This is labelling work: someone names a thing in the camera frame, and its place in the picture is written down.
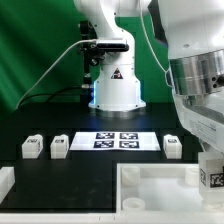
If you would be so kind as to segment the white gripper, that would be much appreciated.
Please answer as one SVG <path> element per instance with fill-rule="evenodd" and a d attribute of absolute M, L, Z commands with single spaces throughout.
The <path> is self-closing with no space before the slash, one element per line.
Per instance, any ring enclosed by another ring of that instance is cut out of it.
<path fill-rule="evenodd" d="M 212 115 L 208 108 L 186 106 L 178 96 L 174 96 L 174 103 L 183 128 L 210 148 L 224 153 L 224 118 Z"/>

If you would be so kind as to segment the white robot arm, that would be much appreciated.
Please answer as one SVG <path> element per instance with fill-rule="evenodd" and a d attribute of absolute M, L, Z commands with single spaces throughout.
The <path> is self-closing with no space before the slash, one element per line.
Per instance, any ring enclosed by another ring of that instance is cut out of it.
<path fill-rule="evenodd" d="M 165 72 L 182 126 L 224 153 L 224 0 L 73 0 L 93 26 L 90 49 L 100 65 L 92 111 L 125 116 L 143 109 L 134 73 L 135 40 L 117 17 L 151 15 L 168 47 Z"/>

